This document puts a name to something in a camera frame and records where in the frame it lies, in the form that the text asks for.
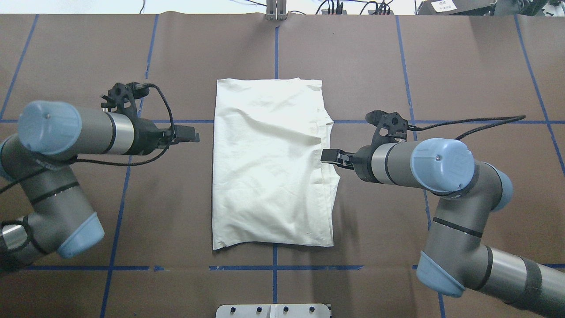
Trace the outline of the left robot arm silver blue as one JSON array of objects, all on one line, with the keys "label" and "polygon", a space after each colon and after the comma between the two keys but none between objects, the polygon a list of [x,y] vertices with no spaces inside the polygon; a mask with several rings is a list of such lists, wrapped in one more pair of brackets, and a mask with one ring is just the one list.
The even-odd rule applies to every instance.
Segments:
[{"label": "left robot arm silver blue", "polygon": [[160,129],[136,110],[100,111],[58,101],[29,103],[17,129],[1,143],[1,175],[21,185],[33,211],[1,223],[2,274],[53,252],[75,257],[103,239],[97,212],[71,169],[79,155],[148,155],[200,140],[194,127]]}]

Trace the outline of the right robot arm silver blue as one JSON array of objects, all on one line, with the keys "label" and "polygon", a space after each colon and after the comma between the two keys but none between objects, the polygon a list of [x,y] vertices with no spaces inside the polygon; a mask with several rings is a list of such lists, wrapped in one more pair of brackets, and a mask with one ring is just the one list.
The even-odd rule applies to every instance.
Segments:
[{"label": "right robot arm silver blue", "polygon": [[365,182],[423,189],[438,196],[416,268],[426,287],[453,298],[474,290],[547,318],[565,315],[564,273],[482,243],[492,212],[511,200],[509,177],[478,161],[455,139],[384,143],[355,153],[323,149],[323,163]]}]

